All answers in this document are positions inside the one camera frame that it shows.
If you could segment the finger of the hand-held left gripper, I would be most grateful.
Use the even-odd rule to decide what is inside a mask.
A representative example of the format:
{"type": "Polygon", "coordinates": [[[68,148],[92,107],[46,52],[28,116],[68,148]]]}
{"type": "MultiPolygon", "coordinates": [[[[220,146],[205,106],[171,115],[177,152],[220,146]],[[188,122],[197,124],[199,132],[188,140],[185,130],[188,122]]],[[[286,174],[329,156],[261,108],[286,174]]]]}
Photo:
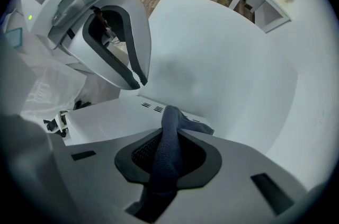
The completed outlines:
{"type": "Polygon", "coordinates": [[[98,0],[91,5],[91,23],[103,24],[126,43],[127,67],[115,55],[91,38],[95,60],[91,70],[113,85],[146,85],[151,57],[151,36],[147,12],[140,0],[98,0]]]}
{"type": "Polygon", "coordinates": [[[133,72],[140,75],[135,45],[137,41],[133,36],[131,17],[126,10],[89,10],[70,30],[75,35],[70,41],[64,41],[62,46],[89,70],[120,89],[140,88],[133,76],[133,72]],[[105,25],[126,43],[131,69],[104,46],[108,42],[105,25]]]}

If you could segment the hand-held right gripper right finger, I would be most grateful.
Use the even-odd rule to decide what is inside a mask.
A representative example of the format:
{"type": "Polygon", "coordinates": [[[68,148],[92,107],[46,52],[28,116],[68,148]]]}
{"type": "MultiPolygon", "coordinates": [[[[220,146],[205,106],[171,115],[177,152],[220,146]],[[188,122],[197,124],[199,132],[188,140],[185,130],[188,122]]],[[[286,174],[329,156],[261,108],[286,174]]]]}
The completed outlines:
{"type": "Polygon", "coordinates": [[[251,177],[266,174],[294,202],[305,195],[303,185],[259,151],[237,142],[189,131],[217,148],[218,174],[204,187],[178,191],[159,223],[271,223],[275,215],[251,177]]]}

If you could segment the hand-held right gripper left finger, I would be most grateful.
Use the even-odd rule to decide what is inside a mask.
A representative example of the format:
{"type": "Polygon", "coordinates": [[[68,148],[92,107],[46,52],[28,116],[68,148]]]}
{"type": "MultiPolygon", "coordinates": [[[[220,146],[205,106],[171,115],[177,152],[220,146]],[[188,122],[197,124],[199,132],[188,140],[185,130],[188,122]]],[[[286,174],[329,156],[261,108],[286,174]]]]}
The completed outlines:
{"type": "Polygon", "coordinates": [[[150,129],[68,150],[95,198],[116,209],[128,223],[154,223],[145,206],[150,167],[161,135],[161,129],[150,129]]]}

